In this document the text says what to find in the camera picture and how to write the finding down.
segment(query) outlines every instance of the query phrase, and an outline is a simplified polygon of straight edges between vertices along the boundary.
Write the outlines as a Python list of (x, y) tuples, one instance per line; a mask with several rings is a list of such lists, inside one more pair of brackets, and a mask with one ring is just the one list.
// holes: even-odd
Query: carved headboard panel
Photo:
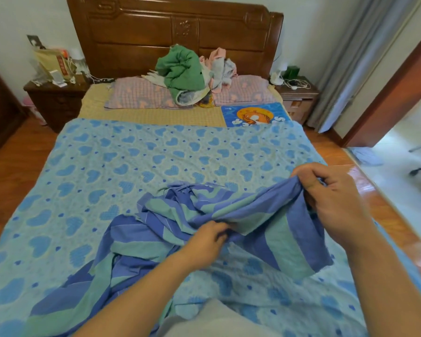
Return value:
[(169, 47), (199, 56), (225, 48), (239, 74), (267, 78), (283, 14), (264, 6), (205, 0), (67, 0), (91, 73), (98, 78), (141, 75)]

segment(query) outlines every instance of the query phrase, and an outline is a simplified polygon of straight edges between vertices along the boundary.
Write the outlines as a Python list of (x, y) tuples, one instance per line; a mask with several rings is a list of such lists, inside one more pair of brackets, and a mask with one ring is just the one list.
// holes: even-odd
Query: mattress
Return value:
[[(0, 337), (20, 336), (34, 304), (92, 260), (111, 220), (134, 215), (146, 192), (156, 194), (177, 180), (253, 192), (312, 161), (323, 163), (302, 127), (290, 120), (205, 128), (74, 119), (1, 235)], [(381, 232), (421, 291), (416, 267)], [(346, 254), (330, 238), (327, 247), (334, 265), (293, 281), (227, 244), (209, 269), (181, 284), (174, 312), (191, 318), (212, 297), (284, 335), (363, 336)]]
[[(279, 103), (282, 104), (281, 95), (273, 85), (269, 90)], [(202, 125), (212, 127), (226, 127), (221, 107), (212, 108), (193, 107), (187, 110), (169, 109), (107, 109), (105, 102), (112, 94), (109, 84), (94, 84), (83, 98), (83, 106), (79, 118), (99, 120), (119, 120), (140, 124), (157, 125)]]

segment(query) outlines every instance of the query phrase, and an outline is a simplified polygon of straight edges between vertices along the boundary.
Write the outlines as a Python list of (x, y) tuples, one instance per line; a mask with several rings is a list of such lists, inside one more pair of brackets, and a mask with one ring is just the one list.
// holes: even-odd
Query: curtain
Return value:
[(362, 0), (316, 86), (320, 101), (307, 121), (325, 132), (336, 122), (388, 48), (417, 0)]

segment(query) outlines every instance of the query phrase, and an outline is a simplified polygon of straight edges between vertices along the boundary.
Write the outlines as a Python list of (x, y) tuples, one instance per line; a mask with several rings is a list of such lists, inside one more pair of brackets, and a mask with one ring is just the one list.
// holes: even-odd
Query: wooden nightstand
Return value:
[(286, 85), (275, 86), (274, 88), (281, 95), (282, 103), (290, 117), (302, 125), (312, 112), (320, 96), (320, 91), (306, 77), (299, 76), (297, 79), (307, 81), (310, 84), (310, 89), (298, 88), (292, 90)]
[(23, 90), (28, 92), (48, 126), (59, 133), (68, 121), (78, 117), (81, 100), (89, 86), (88, 83), (67, 84), (60, 88), (52, 83), (36, 86), (29, 82)]

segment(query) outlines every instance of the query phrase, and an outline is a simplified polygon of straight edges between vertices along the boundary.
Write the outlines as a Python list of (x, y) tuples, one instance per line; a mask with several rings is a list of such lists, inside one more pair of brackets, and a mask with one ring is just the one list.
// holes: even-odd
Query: forearm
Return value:
[(421, 294), (379, 232), (349, 265), (370, 336), (421, 336)]
[(75, 337), (146, 337), (191, 272), (180, 253), (169, 256), (78, 330)]

